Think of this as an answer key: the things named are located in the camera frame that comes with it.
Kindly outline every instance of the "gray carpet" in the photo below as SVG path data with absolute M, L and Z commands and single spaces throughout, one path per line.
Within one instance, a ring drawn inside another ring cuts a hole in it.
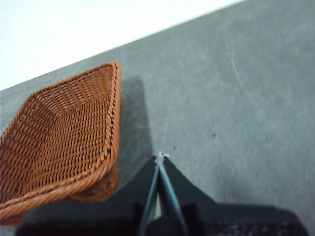
M 120 186 L 163 150 L 214 200 L 290 209 L 315 235 L 314 13 L 246 1 L 8 88 L 1 132 L 33 91 L 116 60 Z

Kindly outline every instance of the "woven basket rim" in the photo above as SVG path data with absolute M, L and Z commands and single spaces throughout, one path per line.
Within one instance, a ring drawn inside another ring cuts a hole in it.
M 61 81 L 45 86 L 35 91 L 31 95 L 29 95 L 27 99 L 25 99 L 25 101 L 22 103 L 18 112 L 15 114 L 15 116 L 13 117 L 13 119 L 11 120 L 11 122 L 9 123 L 5 131 L 3 132 L 1 136 L 1 142 L 6 140 L 7 136 L 10 134 L 10 132 L 14 128 L 14 124 L 16 123 L 19 115 L 25 109 L 30 99 L 41 95 L 47 90 L 51 90 L 51 89 L 63 86 L 65 84 L 69 84 L 91 72 L 94 72 L 96 70 L 100 70 L 106 67 L 112 67 L 114 69 L 114 73 L 112 75 L 113 81 L 111 85 L 113 89 L 111 89 L 111 92 L 110 92 L 110 97 L 111 97 L 110 101 L 113 102 L 112 100 L 116 100 L 118 97 L 120 97 L 119 94 L 115 93 L 115 88 L 120 86 L 121 66 L 116 61 L 103 63 L 92 69 L 88 69 L 84 72 L 75 74 Z M 117 111 L 117 106 L 119 106 L 119 104 L 114 104 L 113 111 L 119 112 Z M 38 204 L 46 203 L 46 202 L 49 202 L 50 200 L 57 200 L 57 199 L 65 198 L 69 196 L 70 194 L 75 193 L 76 188 L 79 189 L 79 191 L 82 191 L 82 186 L 84 186 L 85 188 L 88 188 L 89 186 L 93 185 L 96 181 L 101 179 L 113 165 L 113 161 L 111 161 L 111 163 L 108 163 L 110 162 L 110 160 L 109 158 L 106 158 L 106 155 L 107 155 L 106 153 L 102 152 L 98 161 L 96 163 L 93 163 L 92 167 L 89 170 L 83 173 L 80 173 L 79 175 L 75 177 L 71 177 L 64 181 L 59 181 L 57 183 L 43 186 L 21 197 L 14 198 L 5 203 L 2 203 L 0 205 L 0 217 L 1 217 L 0 221 L 2 222 L 5 220 L 5 218 L 18 214 L 22 211 L 26 211 Z

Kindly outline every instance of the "wicker basket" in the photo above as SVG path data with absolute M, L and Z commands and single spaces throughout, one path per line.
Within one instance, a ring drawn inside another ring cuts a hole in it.
M 1 137 L 1 224 L 39 204 L 115 191 L 120 76 L 118 63 L 105 63 L 25 100 Z

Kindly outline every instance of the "white wall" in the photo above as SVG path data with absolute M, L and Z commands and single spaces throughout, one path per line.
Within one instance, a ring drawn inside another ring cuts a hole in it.
M 1 0 L 0 90 L 239 0 Z

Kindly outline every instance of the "basket weave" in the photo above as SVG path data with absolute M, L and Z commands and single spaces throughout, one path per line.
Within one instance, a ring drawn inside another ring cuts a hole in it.
M 24 101 L 1 137 L 1 224 L 39 204 L 115 191 L 120 76 L 118 63 L 105 63 Z

